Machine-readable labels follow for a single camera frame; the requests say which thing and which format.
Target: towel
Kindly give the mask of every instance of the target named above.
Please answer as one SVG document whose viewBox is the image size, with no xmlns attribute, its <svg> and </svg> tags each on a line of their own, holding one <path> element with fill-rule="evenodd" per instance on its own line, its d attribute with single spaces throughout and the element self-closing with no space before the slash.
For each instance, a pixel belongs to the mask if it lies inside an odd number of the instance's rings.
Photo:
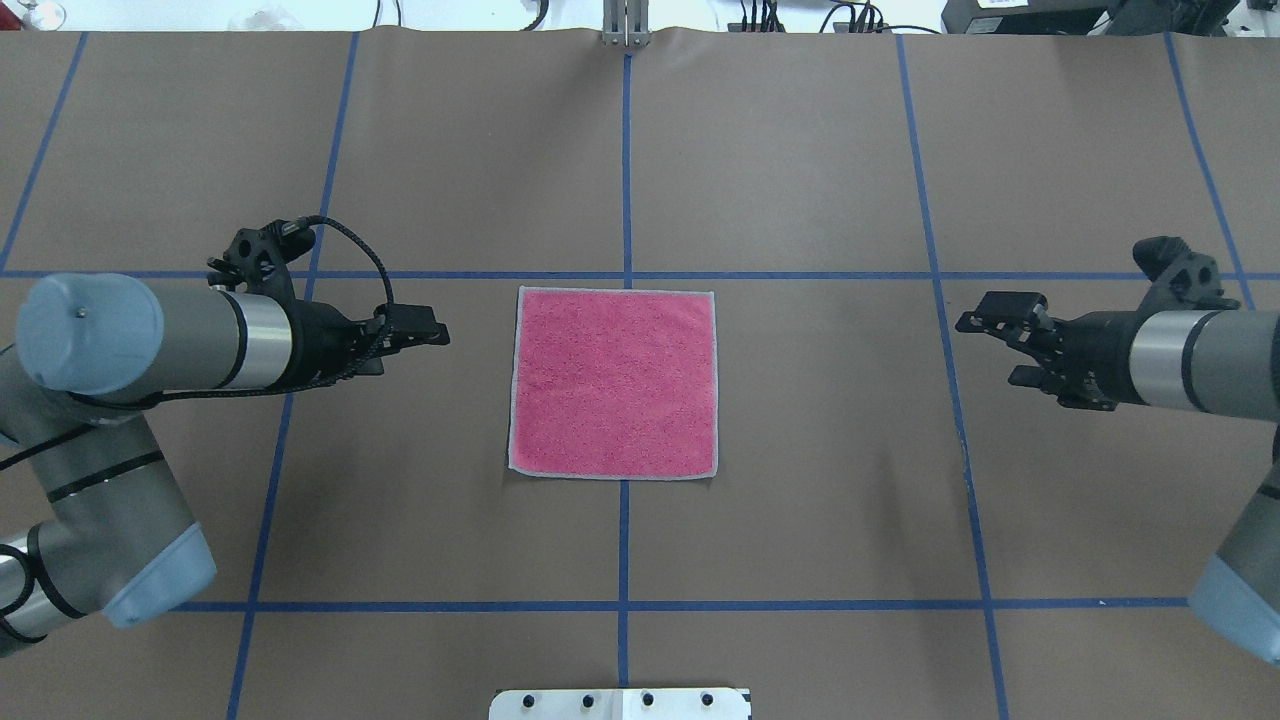
<svg viewBox="0 0 1280 720">
<path fill-rule="evenodd" d="M 717 405 L 712 293 L 520 288 L 513 470 L 709 478 L 719 464 Z"/>
</svg>

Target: blue tape line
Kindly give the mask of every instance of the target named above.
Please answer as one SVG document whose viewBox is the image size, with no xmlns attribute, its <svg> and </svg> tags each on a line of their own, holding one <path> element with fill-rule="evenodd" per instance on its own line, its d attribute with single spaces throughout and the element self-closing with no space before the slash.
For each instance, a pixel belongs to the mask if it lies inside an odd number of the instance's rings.
<svg viewBox="0 0 1280 720">
<path fill-rule="evenodd" d="M 787 272 L 787 270 L 735 270 L 735 272 L 641 272 L 632 273 L 640 281 L 927 281 L 933 275 L 910 270 L 867 272 Z"/>
<path fill-rule="evenodd" d="M 333 123 L 333 142 L 329 145 L 329 167 L 325 169 L 324 191 L 320 193 L 320 214 L 329 214 L 329 199 L 333 197 L 333 179 L 338 174 L 338 154 L 342 151 L 342 128 L 347 122 L 347 99 L 351 96 L 351 76 L 356 70 L 356 51 L 360 49 L 360 33 L 351 33 L 351 46 L 347 49 L 347 72 L 342 78 L 342 95 L 338 97 L 338 119 Z M 315 295 L 316 273 L 320 270 L 320 250 L 324 247 L 325 225 L 316 228 L 316 245 L 311 249 L 310 277 L 302 291 L 307 302 Z"/>
<path fill-rule="evenodd" d="M 329 211 L 329 197 L 333 193 L 333 178 L 338 169 L 338 152 L 342 149 L 342 127 L 347 117 L 347 99 L 351 95 L 351 77 L 356 67 L 356 50 L 360 47 L 360 33 L 351 33 L 351 45 L 347 49 L 347 70 L 342 79 L 342 95 L 338 100 L 338 117 L 334 119 L 333 141 L 329 146 L 329 167 L 325 170 L 324 191 L 320 199 L 320 214 Z M 306 292 L 303 297 L 311 300 L 315 291 L 316 269 L 320 264 L 323 233 L 316 233 L 316 245 L 311 250 L 311 268 L 307 273 Z M 275 437 L 275 457 L 271 460 L 271 475 L 266 486 L 266 501 L 262 503 L 262 523 L 259 527 L 257 550 L 253 556 L 253 574 L 250 579 L 248 603 L 244 609 L 244 626 L 241 630 L 241 644 L 236 656 L 236 673 L 232 676 L 230 697 L 227 701 L 227 720 L 236 720 L 239 714 L 241 692 L 244 688 L 244 669 L 248 665 L 248 651 L 253 638 L 253 618 L 259 593 L 262 587 L 262 569 L 266 565 L 266 547 L 271 537 L 271 521 L 275 518 L 275 498 L 280 487 L 280 471 L 284 466 L 284 446 L 289 437 L 289 420 L 293 415 L 293 395 L 284 397 L 284 407 L 280 411 L 280 428 Z"/>
<path fill-rule="evenodd" d="M 622 56 L 622 287 L 635 284 L 631 259 L 631 53 Z M 618 687 L 631 684 L 631 480 L 618 483 Z"/>
<path fill-rule="evenodd" d="M 183 602 L 170 612 L 244 612 L 247 602 Z"/>
<path fill-rule="evenodd" d="M 997 610 L 1107 610 L 1132 607 L 1187 607 L 1185 597 L 1065 597 L 993 600 Z"/>
<path fill-rule="evenodd" d="M 630 288 L 631 266 L 631 53 L 622 56 L 622 287 Z"/>
<path fill-rule="evenodd" d="M 259 612 L 617 612 L 618 603 L 602 601 L 497 601 L 497 602 L 260 602 Z"/>
<path fill-rule="evenodd" d="M 262 587 L 262 569 L 266 565 L 266 547 L 271 537 L 271 520 L 275 516 L 275 498 L 280 487 L 280 470 L 284 466 L 284 443 L 289 436 L 289 420 L 293 415 L 293 396 L 284 396 L 284 409 L 280 411 L 280 427 L 275 436 L 275 456 L 271 460 L 271 475 L 266 483 L 266 500 L 262 503 L 262 521 L 257 530 L 257 548 L 253 552 L 253 573 L 248 583 L 248 602 L 244 607 L 244 625 L 241 629 L 241 644 L 236 653 L 236 671 L 232 675 L 230 697 L 227 701 L 227 717 L 234 720 L 239 712 L 241 691 L 244 687 L 244 669 L 248 665 L 248 648 L 253 638 L 253 615 L 256 614 L 259 591 Z"/>
<path fill-rule="evenodd" d="M 244 687 L 244 666 L 248 661 L 248 646 L 253 638 L 253 609 L 244 611 L 244 624 L 241 626 L 239 650 L 236 652 L 236 673 L 232 675 L 232 692 L 227 698 L 227 717 L 234 720 L 239 715 L 239 694 Z"/>
<path fill-rule="evenodd" d="M 1005 673 L 1000 660 L 1000 639 L 996 635 L 996 612 L 991 606 L 991 578 L 987 573 L 987 551 L 982 539 L 982 519 L 978 515 L 978 493 L 973 483 L 973 462 L 969 457 L 969 436 L 965 432 L 964 409 L 960 405 L 960 384 L 956 380 L 955 356 L 951 352 L 951 327 L 947 323 L 946 299 L 942 296 L 942 272 L 938 265 L 937 243 L 933 237 L 933 215 L 929 211 L 929 193 L 924 182 L 924 161 L 920 158 L 920 140 L 915 126 L 915 108 L 911 102 L 911 79 L 906 67 L 906 49 L 902 37 L 896 36 L 897 65 L 902 76 L 902 102 L 906 108 L 906 128 L 911 140 L 911 161 L 915 165 L 915 190 L 920 200 L 920 219 L 924 225 L 924 245 L 929 255 L 929 270 L 933 273 L 933 301 L 938 313 L 938 331 L 942 340 L 942 355 L 947 365 L 947 384 L 951 389 L 951 413 L 955 418 L 956 434 L 960 438 L 960 452 L 964 457 L 964 483 L 969 496 L 969 532 L 973 537 L 973 553 L 978 565 L 978 589 L 982 592 L 983 618 L 987 624 L 987 648 L 991 653 L 991 675 L 996 685 L 996 710 L 1001 720 L 1009 717 L 1009 700 L 1005 693 Z"/>
<path fill-rule="evenodd" d="M 1133 273 L 1089 273 L 1089 272 L 1014 272 L 1014 270 L 941 270 L 945 281 L 1147 281 L 1147 275 Z"/>
<path fill-rule="evenodd" d="M 18 208 L 13 213 L 13 220 L 9 223 L 9 234 L 4 238 L 4 247 L 0 247 L 0 270 L 4 269 L 5 264 L 9 263 L 9 254 L 13 251 L 13 243 L 18 240 L 18 228 L 22 225 L 22 217 L 27 213 L 27 202 L 31 200 L 31 192 L 36 188 L 36 178 L 40 177 L 40 167 L 45 163 L 45 152 L 49 151 L 49 141 L 54 137 L 54 128 L 58 127 L 58 118 L 63 114 L 63 105 L 67 104 L 67 95 L 72 90 L 72 79 L 76 78 L 76 69 L 79 68 L 81 56 L 84 55 L 84 42 L 88 40 L 88 33 L 82 32 L 79 41 L 76 44 L 76 53 L 72 54 L 72 63 L 67 67 L 67 77 L 63 78 L 63 87 L 58 91 L 58 101 L 54 102 L 54 111 L 49 114 L 49 124 L 45 126 L 45 135 L 40 138 L 40 147 L 36 150 L 36 159 L 31 164 L 31 172 L 27 173 L 27 184 L 22 186 L 22 196 L 18 199 Z"/>
<path fill-rule="evenodd" d="M 503 614 L 503 612 L 933 612 L 995 610 L 1125 610 L 1187 607 L 1185 597 L 1032 597 L 982 600 L 515 600 L 257 602 L 261 614 Z M 244 612 L 247 602 L 184 602 L 173 612 Z"/>
<path fill-rule="evenodd" d="M 618 483 L 618 687 L 631 685 L 631 480 Z"/>
<path fill-rule="evenodd" d="M 595 270 L 388 270 L 392 279 L 443 281 L 618 281 L 623 273 Z M 320 270 L 316 279 L 376 279 L 378 270 Z"/>
<path fill-rule="evenodd" d="M 1187 88 L 1183 86 L 1183 70 L 1178 67 L 1178 53 L 1174 50 L 1174 36 L 1165 32 L 1165 50 L 1169 53 L 1169 68 L 1174 72 L 1174 85 L 1178 87 L 1178 101 L 1183 105 L 1183 119 L 1187 120 L 1187 132 L 1192 137 L 1192 149 L 1196 151 L 1196 161 L 1201 165 L 1204 176 L 1204 186 L 1208 188 L 1208 199 L 1213 202 L 1213 213 L 1217 215 L 1217 224 L 1222 229 L 1222 240 L 1226 241 L 1226 251 L 1231 255 L 1231 264 L 1235 272 L 1242 274 L 1240 295 L 1244 296 L 1244 305 L 1249 310 L 1256 310 L 1253 293 L 1249 291 L 1248 275 L 1243 275 L 1244 264 L 1240 263 L 1240 252 L 1235 249 L 1235 238 L 1231 236 L 1231 225 L 1226 222 L 1226 211 L 1222 210 L 1222 200 L 1217 195 L 1217 183 L 1213 182 L 1213 173 L 1208 169 L 1208 160 L 1204 158 L 1204 149 L 1199 142 L 1199 133 L 1196 131 L 1196 119 L 1192 118 L 1192 106 L 1187 101 Z"/>
<path fill-rule="evenodd" d="M 54 273 L 119 273 L 133 278 L 205 279 L 209 270 L 4 270 L 0 278 L 42 278 Z"/>
<path fill-rule="evenodd" d="M 980 600 L 635 600 L 632 612 L 879 612 L 982 610 Z"/>
</svg>

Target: white background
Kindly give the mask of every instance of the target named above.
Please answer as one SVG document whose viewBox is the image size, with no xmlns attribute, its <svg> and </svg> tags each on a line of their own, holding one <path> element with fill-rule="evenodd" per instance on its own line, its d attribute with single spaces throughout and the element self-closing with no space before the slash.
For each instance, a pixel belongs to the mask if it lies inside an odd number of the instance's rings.
<svg viewBox="0 0 1280 720">
<path fill-rule="evenodd" d="M 17 0 L 0 0 L 19 17 Z M 285 10 L 311 31 L 351 31 L 372 24 L 376 0 L 61 0 L 65 31 L 219 31 L 243 22 L 260 9 Z M 876 3 L 890 24 L 919 24 L 942 29 L 946 0 L 881 0 Z M 417 29 L 520 29 L 532 20 L 536 0 L 401 0 L 406 27 Z M 543 29 L 599 28 L 602 0 L 550 0 Z M 788 32 L 817 32 L 831 4 L 827 0 L 781 0 L 778 15 Z M 847 10 L 837 13 L 844 20 Z M 650 0 L 649 26 L 724 31 L 739 22 L 737 0 Z M 1244 0 L 1231 13 L 1229 31 L 1242 24 L 1280 36 L 1280 14 L 1248 10 Z M 383 0 L 380 24 L 396 24 L 394 0 Z"/>
</svg>

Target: table surface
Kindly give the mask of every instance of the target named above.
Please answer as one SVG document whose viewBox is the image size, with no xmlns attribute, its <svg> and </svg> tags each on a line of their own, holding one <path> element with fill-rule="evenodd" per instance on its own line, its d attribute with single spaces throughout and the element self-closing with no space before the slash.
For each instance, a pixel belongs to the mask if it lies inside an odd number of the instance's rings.
<svg viewBox="0 0 1280 720">
<path fill-rule="evenodd" d="M 236 229 L 321 210 L 453 345 L 150 413 L 219 575 L 5 661 L 0 716 L 483 717 L 503 688 L 620 684 L 749 687 L 762 717 L 1280 703 L 1185 607 L 1272 428 L 1066 411 L 950 331 L 995 288 L 1133 307 L 1153 234 L 1280 306 L 1257 191 L 1280 183 L 1280 45 L 13 36 L 0 336 L 50 272 L 200 286 Z M 297 282 L 349 315 L 380 292 L 334 233 Z M 719 474 L 507 470 L 521 284 L 716 292 Z M 9 532 L 49 515 L 28 471 Z"/>
</svg>

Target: black cable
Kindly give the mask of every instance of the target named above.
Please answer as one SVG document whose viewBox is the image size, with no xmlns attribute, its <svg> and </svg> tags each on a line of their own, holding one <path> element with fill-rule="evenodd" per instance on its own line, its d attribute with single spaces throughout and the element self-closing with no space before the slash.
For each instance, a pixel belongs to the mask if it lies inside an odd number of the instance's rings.
<svg viewBox="0 0 1280 720">
<path fill-rule="evenodd" d="M 823 18 L 822 27 L 818 28 L 819 33 L 826 32 L 832 15 L 841 8 L 849 8 L 849 32 L 876 32 L 874 28 L 884 22 L 884 12 L 870 3 L 846 3 L 842 0 L 832 0 L 832 3 L 836 3 L 836 6 Z"/>
<path fill-rule="evenodd" d="M 538 17 L 534 18 L 534 22 L 521 28 L 521 32 L 529 32 L 536 28 L 538 26 L 543 24 L 543 20 L 547 19 L 547 12 L 550 9 L 550 5 L 552 0 L 538 0 Z"/>
<path fill-rule="evenodd" d="M 849 8 L 849 27 L 854 26 L 854 18 L 858 15 L 858 8 L 855 8 L 852 3 L 840 3 L 835 5 L 829 13 L 827 13 L 826 18 L 822 19 L 822 27 L 818 28 L 818 35 L 826 32 L 827 23 L 831 22 L 831 17 L 835 15 L 836 10 L 840 10 L 841 8 Z"/>
<path fill-rule="evenodd" d="M 67 430 L 65 433 L 63 433 L 63 434 L 60 434 L 60 436 L 58 436 L 55 438 L 46 439 L 45 442 L 33 445 L 33 446 L 28 447 L 27 450 L 23 450 L 22 452 L 18 452 L 15 455 L 10 455 L 9 457 L 5 457 L 4 460 L 0 460 L 0 473 L 8 470 L 9 468 L 13 468 L 18 462 L 22 462 L 23 460 L 27 460 L 29 457 L 35 457 L 36 455 L 40 455 L 41 452 L 44 452 L 46 450 L 52 450 L 52 448 L 58 447 L 59 445 L 63 445 L 65 442 L 70 442 L 70 441 L 81 437 L 82 434 L 92 430 L 93 427 L 95 425 L 77 425 L 77 427 L 72 428 L 70 430 Z"/>
<path fill-rule="evenodd" d="M 923 29 L 924 32 L 932 32 L 933 35 L 942 35 L 941 32 L 931 27 L 923 27 L 923 26 L 884 26 L 884 27 L 878 27 L 872 32 L 884 32 L 886 29 Z"/>
<path fill-rule="evenodd" d="M 1192 35 L 1199 35 L 1201 33 L 1199 26 L 1201 26 L 1202 22 L 1204 22 L 1204 12 L 1208 10 L 1210 5 L 1212 5 L 1211 0 L 1203 0 L 1203 5 L 1201 5 L 1201 12 L 1196 13 L 1196 22 L 1192 24 L 1192 28 L 1189 31 Z"/>
<path fill-rule="evenodd" d="M 356 243 L 374 263 L 378 268 L 378 277 L 383 281 L 383 291 L 387 295 L 387 306 L 383 314 L 383 327 L 379 328 L 378 334 L 374 337 L 374 342 L 369 348 L 360 354 L 358 357 L 347 364 L 346 368 L 338 370 L 332 375 L 323 378 L 316 378 L 308 383 L 303 383 L 296 387 L 284 387 L 275 389 L 193 389 L 183 392 L 156 392 L 148 395 L 136 402 L 108 402 L 105 400 L 99 400 L 96 397 L 90 397 L 86 395 L 69 393 L 73 398 L 83 402 L 86 405 L 92 405 L 96 407 L 109 407 L 111 410 L 150 410 L 161 402 L 170 402 L 174 400 L 202 400 L 202 398 L 216 398 L 216 397 L 265 397 L 270 395 L 285 395 L 289 392 L 303 392 L 307 389 L 315 389 L 320 387 L 329 387 L 332 384 L 339 383 L 342 380 L 351 379 L 356 377 L 356 373 L 365 365 L 365 363 L 372 360 L 374 355 L 383 348 L 383 343 L 387 342 L 387 337 L 392 333 L 392 305 L 396 304 L 396 293 L 392 291 L 392 279 L 387 274 L 387 266 L 383 265 L 381 258 L 374 252 L 372 247 L 369 247 L 360 236 L 351 231 L 347 225 L 334 220 L 333 218 L 326 218 L 324 215 L 307 215 L 305 218 L 298 218 L 297 223 L 305 228 L 314 225 L 329 225 L 342 234 L 347 236 L 351 242 Z"/>
</svg>

